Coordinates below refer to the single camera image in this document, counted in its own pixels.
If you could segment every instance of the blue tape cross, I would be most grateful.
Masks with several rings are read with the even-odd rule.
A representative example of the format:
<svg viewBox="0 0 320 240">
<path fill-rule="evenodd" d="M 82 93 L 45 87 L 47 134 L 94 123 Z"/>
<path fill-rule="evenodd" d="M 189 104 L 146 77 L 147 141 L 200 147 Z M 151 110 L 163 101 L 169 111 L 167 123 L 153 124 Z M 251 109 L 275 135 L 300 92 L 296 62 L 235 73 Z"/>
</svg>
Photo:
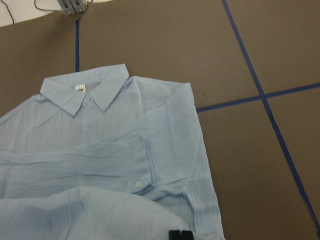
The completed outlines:
<svg viewBox="0 0 320 240">
<path fill-rule="evenodd" d="M 310 212 L 310 214 L 312 216 L 312 219 L 314 221 L 314 224 L 315 224 L 315 227 L 316 227 L 316 230 L 317 230 L 317 235 L 320 238 L 320 226 L 319 226 L 319 222 L 318 222 L 317 216 L 316 216 L 316 214 L 315 214 L 315 212 L 314 212 L 314 210 L 313 210 L 313 208 L 311 206 L 311 203 L 309 201 L 308 195 L 307 195 L 306 190 L 305 190 L 305 188 L 304 188 L 304 186 L 302 184 L 302 181 L 301 181 L 301 179 L 299 177 L 299 174 L 298 174 L 298 171 L 297 171 L 297 169 L 295 167 L 295 164 L 294 164 L 294 162 L 293 162 L 293 160 L 291 158 L 291 155 L 289 153 L 289 150 L 287 148 L 285 140 L 284 140 L 284 138 L 283 138 L 283 136 L 282 136 L 282 134 L 280 132 L 280 129 L 279 129 L 279 127 L 278 127 L 278 125 L 277 125 L 277 123 L 275 121 L 275 118 L 273 116 L 272 110 L 271 110 L 270 105 L 268 103 L 267 97 L 266 97 L 266 95 L 264 93 L 264 90 L 263 90 L 263 88 L 262 88 L 262 86 L 261 86 L 261 84 L 259 82 L 258 76 L 256 74 L 256 71 L 255 71 L 252 63 L 251 63 L 251 60 L 249 58 L 249 55 L 248 55 L 247 50 L 245 48 L 245 45 L 244 45 L 244 43 L 243 43 L 243 41 L 242 41 L 242 39 L 240 37 L 238 28 L 237 28 L 237 26 L 235 24 L 235 21 L 234 21 L 233 17 L 232 17 L 232 14 L 231 14 L 230 9 L 228 7 L 227 1 L 226 0 L 221 0 L 221 1 L 222 1 L 223 6 L 224 6 L 224 9 L 226 11 L 226 14 L 227 14 L 227 16 L 229 18 L 229 21 L 231 23 L 231 26 L 232 26 L 232 29 L 234 31 L 235 37 L 236 37 L 236 39 L 238 41 L 238 44 L 239 44 L 239 46 L 241 48 L 241 51 L 242 51 L 242 54 L 243 54 L 244 59 L 246 61 L 246 64 L 248 65 L 248 68 L 250 70 L 250 73 L 251 73 L 251 76 L 253 78 L 254 84 L 255 84 L 258 92 L 259 92 L 259 96 L 261 97 L 263 106 L 264 106 L 264 108 L 265 108 L 265 110 L 267 112 L 267 115 L 268 115 L 269 120 L 270 120 L 270 122 L 272 124 L 273 130 L 274 130 L 274 132 L 276 134 L 276 137 L 277 137 L 277 139 L 279 141 L 279 144 L 280 144 L 280 146 L 282 148 L 282 152 L 283 152 L 283 154 L 285 156 L 286 162 L 289 165 L 289 168 L 291 170 L 291 173 L 292 173 L 292 176 L 294 178 L 295 184 L 297 185 L 299 193 L 302 196 L 306 206 L 308 207 L 308 210 L 309 210 L 309 212 Z"/>
<path fill-rule="evenodd" d="M 80 18 L 75 22 L 75 71 L 80 71 L 80 57 L 79 57 L 79 26 Z"/>
</svg>

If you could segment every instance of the white surface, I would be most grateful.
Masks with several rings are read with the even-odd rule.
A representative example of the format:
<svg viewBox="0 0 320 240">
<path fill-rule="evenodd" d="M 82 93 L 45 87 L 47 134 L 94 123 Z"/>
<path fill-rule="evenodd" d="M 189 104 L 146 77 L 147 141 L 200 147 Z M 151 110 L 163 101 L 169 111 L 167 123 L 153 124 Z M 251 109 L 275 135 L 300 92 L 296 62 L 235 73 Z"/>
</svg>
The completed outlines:
<svg viewBox="0 0 320 240">
<path fill-rule="evenodd" d="M 3 0 L 9 7 L 14 23 L 36 19 L 52 13 L 35 8 L 35 0 Z M 108 2 L 110 0 L 93 0 L 94 3 Z M 36 6 L 41 9 L 61 10 L 57 0 L 36 0 Z M 11 25 L 12 19 L 5 4 L 0 1 L 0 27 Z"/>
</svg>

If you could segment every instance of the shirt collar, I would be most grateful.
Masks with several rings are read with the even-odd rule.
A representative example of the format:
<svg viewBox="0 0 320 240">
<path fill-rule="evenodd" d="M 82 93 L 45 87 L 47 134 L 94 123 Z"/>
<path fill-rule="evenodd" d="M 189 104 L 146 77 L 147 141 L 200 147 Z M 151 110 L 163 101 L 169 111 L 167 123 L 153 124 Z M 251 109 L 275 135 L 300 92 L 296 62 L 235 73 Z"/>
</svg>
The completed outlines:
<svg viewBox="0 0 320 240">
<path fill-rule="evenodd" d="M 74 72 L 59 76 L 46 77 L 40 93 L 51 102 L 71 114 L 76 115 L 86 93 L 75 90 L 75 86 L 100 82 L 88 94 L 101 109 L 105 111 L 129 77 L 125 64 L 103 66 L 90 70 Z"/>
</svg>

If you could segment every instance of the brown surface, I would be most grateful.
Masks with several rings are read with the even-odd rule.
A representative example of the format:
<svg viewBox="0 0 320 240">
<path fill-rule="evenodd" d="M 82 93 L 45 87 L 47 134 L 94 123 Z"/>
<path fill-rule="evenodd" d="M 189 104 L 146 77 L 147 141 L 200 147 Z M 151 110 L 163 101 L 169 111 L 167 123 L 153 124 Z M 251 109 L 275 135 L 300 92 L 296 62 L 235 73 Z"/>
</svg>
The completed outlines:
<svg viewBox="0 0 320 240">
<path fill-rule="evenodd" d="M 320 1 L 227 2 L 266 93 L 319 82 Z"/>
<path fill-rule="evenodd" d="M 320 88 L 269 99 L 315 214 L 320 216 Z"/>
<path fill-rule="evenodd" d="M 227 1 L 265 92 L 319 82 L 320 1 Z M 44 77 L 125 63 L 191 82 L 197 107 L 256 96 L 221 1 L 114 0 L 0 28 L 0 116 Z M 320 218 L 320 90 L 269 99 Z M 199 114 L 228 240 L 313 240 L 316 230 L 260 101 Z"/>
<path fill-rule="evenodd" d="M 202 112 L 199 119 L 225 238 L 316 240 L 262 102 Z"/>
</svg>

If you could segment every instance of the blue line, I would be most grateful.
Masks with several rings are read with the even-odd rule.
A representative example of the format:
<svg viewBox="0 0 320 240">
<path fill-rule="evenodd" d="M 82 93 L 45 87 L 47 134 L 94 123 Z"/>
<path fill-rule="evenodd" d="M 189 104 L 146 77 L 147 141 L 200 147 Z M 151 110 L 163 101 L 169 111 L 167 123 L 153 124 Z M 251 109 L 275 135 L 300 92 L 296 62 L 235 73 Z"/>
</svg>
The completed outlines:
<svg viewBox="0 0 320 240">
<path fill-rule="evenodd" d="M 226 11 L 226 14 L 227 14 L 227 16 L 229 18 L 229 21 L 231 23 L 231 26 L 232 26 L 232 29 L 233 29 L 234 34 L 236 36 L 236 39 L 237 39 L 237 41 L 239 43 L 239 46 L 241 48 L 242 54 L 244 56 L 244 59 L 245 59 L 247 65 L 248 65 L 248 68 L 249 68 L 250 73 L 252 75 L 252 78 L 253 78 L 253 81 L 255 83 L 255 86 L 256 86 L 256 88 L 257 88 L 257 90 L 259 92 L 259 95 L 261 97 L 261 100 L 262 100 L 262 103 L 264 105 L 264 108 L 265 108 L 265 110 L 267 112 L 267 115 L 269 117 L 269 120 L 270 120 L 270 122 L 272 124 L 273 130 L 274 130 L 274 132 L 276 134 L 276 137 L 277 137 L 277 139 L 279 141 L 279 144 L 280 144 L 280 146 L 282 148 L 282 152 L 283 152 L 283 154 L 285 156 L 285 159 L 286 159 L 286 161 L 287 161 L 287 163 L 289 165 L 289 168 L 291 170 L 291 173 L 292 173 L 292 176 L 294 178 L 295 184 L 297 185 L 299 193 L 302 196 L 304 202 L 306 203 L 306 205 L 307 205 L 307 207 L 309 209 L 309 212 L 310 212 L 310 214 L 311 214 L 311 216 L 313 218 L 315 227 L 317 229 L 317 235 L 320 238 L 320 225 L 319 225 L 319 222 L 318 222 L 316 214 L 315 214 L 315 212 L 314 212 L 314 210 L 313 210 L 313 208 L 311 206 L 311 203 L 310 203 L 309 198 L 307 196 L 306 190 L 305 190 L 305 188 L 304 188 L 304 186 L 302 184 L 302 181 L 301 181 L 301 179 L 299 177 L 299 174 L 298 174 L 298 171 L 297 171 L 297 169 L 295 167 L 295 164 L 294 164 L 294 162 L 293 162 L 293 160 L 291 158 L 291 155 L 289 153 L 289 150 L 288 150 L 288 147 L 286 145 L 286 142 L 285 142 L 285 140 L 284 140 L 284 138 L 283 138 L 283 136 L 282 136 L 282 134 L 280 132 L 280 129 L 279 129 L 279 127 L 278 127 L 278 125 L 277 125 L 277 123 L 275 121 L 275 118 L 273 116 L 273 113 L 272 113 L 272 110 L 271 110 L 270 105 L 268 103 L 268 100 L 267 100 L 267 98 L 265 96 L 265 93 L 263 91 L 263 88 L 262 88 L 262 86 L 261 86 L 261 84 L 259 82 L 259 79 L 258 79 L 258 76 L 256 74 L 256 71 L 255 71 L 255 69 L 254 69 L 254 67 L 253 67 L 253 65 L 251 63 L 251 60 L 249 58 L 249 55 L 248 55 L 247 50 L 245 48 L 245 45 L 244 45 L 244 43 L 243 43 L 243 41 L 241 39 L 241 36 L 239 34 L 239 31 L 237 29 L 235 21 L 234 21 L 234 19 L 232 17 L 232 14 L 230 12 L 228 4 L 227 4 L 226 0 L 221 0 L 221 1 L 222 1 L 223 6 L 224 6 L 224 9 Z"/>
<path fill-rule="evenodd" d="M 79 57 L 79 20 L 75 22 L 75 71 L 80 71 L 80 57 Z"/>
<path fill-rule="evenodd" d="M 305 86 L 300 86 L 300 87 L 295 87 L 287 90 L 282 90 L 282 91 L 276 91 L 272 93 L 267 93 L 265 95 L 266 98 L 272 98 L 276 96 L 281 96 L 281 95 L 286 95 L 286 94 L 293 94 L 305 90 L 310 90 L 310 89 L 316 89 L 320 88 L 320 83 L 315 83 L 315 84 L 310 84 L 310 85 L 305 85 Z"/>
<path fill-rule="evenodd" d="M 209 110 L 221 109 L 221 108 L 225 108 L 225 107 L 229 107 L 229 106 L 234 106 L 234 105 L 238 105 L 238 104 L 244 104 L 244 103 L 257 101 L 260 99 L 261 99 L 260 96 L 253 96 L 253 97 L 243 98 L 240 100 L 228 101 L 228 102 L 219 103 L 219 104 L 215 104 L 215 105 L 211 105 L 211 106 L 197 108 L 196 112 L 201 113 L 201 112 L 205 112 L 205 111 L 209 111 Z"/>
</svg>

